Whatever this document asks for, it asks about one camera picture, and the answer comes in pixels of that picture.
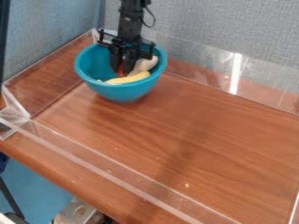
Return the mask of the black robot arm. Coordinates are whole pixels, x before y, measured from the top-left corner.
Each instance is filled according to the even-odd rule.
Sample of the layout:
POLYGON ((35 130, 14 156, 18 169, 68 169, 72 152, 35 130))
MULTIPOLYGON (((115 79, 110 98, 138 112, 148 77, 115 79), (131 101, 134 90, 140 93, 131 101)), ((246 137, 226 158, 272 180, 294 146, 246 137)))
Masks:
POLYGON ((142 37, 143 26, 152 28, 155 21, 148 25, 144 21, 146 12, 152 18, 154 13, 148 9, 151 0, 120 0, 118 34, 108 34, 103 29, 98 30, 98 44, 110 50, 110 65, 116 72, 120 64, 124 64, 124 74, 134 71, 140 59, 150 60, 155 53, 155 42, 142 37))

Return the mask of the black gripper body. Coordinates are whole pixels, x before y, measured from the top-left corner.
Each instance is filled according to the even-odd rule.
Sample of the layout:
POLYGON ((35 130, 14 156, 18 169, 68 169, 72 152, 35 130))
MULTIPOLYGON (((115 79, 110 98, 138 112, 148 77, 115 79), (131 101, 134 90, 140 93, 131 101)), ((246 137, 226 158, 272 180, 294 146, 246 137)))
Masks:
POLYGON ((130 51, 138 51, 138 60, 150 60, 154 57, 155 43, 142 37, 136 40, 124 40, 123 38, 107 33, 103 29, 98 30, 98 44, 108 48, 111 46, 119 46, 123 52, 123 56, 127 56, 130 51))

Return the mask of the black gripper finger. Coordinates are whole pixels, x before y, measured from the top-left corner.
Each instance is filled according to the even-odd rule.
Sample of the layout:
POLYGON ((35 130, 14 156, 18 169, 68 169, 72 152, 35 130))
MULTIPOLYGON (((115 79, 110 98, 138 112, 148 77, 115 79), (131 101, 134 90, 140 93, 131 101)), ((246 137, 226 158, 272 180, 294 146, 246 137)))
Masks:
POLYGON ((111 52, 111 55, 110 55, 111 67, 112 67, 112 70, 116 72, 122 64, 123 52, 119 46, 111 46, 110 52, 111 52))
POLYGON ((126 55, 124 74, 130 74, 135 68, 138 60, 138 51, 130 51, 126 55))

